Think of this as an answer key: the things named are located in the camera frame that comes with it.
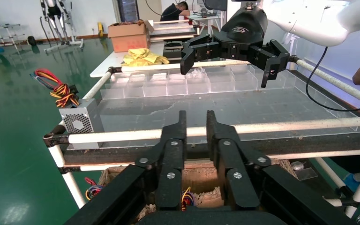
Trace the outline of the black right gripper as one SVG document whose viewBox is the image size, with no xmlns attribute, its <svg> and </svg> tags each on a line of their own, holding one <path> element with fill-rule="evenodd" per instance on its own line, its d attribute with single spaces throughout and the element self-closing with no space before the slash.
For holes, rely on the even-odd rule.
<svg viewBox="0 0 360 225">
<path fill-rule="evenodd" d="M 289 52 L 276 40 L 263 45 L 268 19 L 257 6 L 240 8 L 221 31 L 194 37 L 183 42 L 180 73 L 186 75 L 195 62 L 213 58 L 249 61 L 263 71 L 261 88 L 276 80 L 279 72 L 286 70 Z"/>
</svg>

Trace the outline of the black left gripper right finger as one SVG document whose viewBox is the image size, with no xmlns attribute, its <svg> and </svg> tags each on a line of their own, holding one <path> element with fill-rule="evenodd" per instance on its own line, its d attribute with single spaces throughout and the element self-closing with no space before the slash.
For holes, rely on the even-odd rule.
<svg viewBox="0 0 360 225">
<path fill-rule="evenodd" d="M 233 210 L 256 211 L 271 225 L 353 224 L 312 188 L 241 141 L 235 127 L 218 122 L 213 111 L 207 111 L 207 141 L 224 201 Z"/>
</svg>

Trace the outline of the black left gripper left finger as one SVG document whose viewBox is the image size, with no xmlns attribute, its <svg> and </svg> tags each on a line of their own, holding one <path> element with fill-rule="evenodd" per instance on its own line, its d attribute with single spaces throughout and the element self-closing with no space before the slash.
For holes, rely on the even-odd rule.
<svg viewBox="0 0 360 225">
<path fill-rule="evenodd" d="M 163 127 L 159 142 L 128 165 L 67 225 L 130 225 L 154 194 L 157 210 L 180 210 L 182 171 L 187 148 L 186 112 Z"/>
</svg>

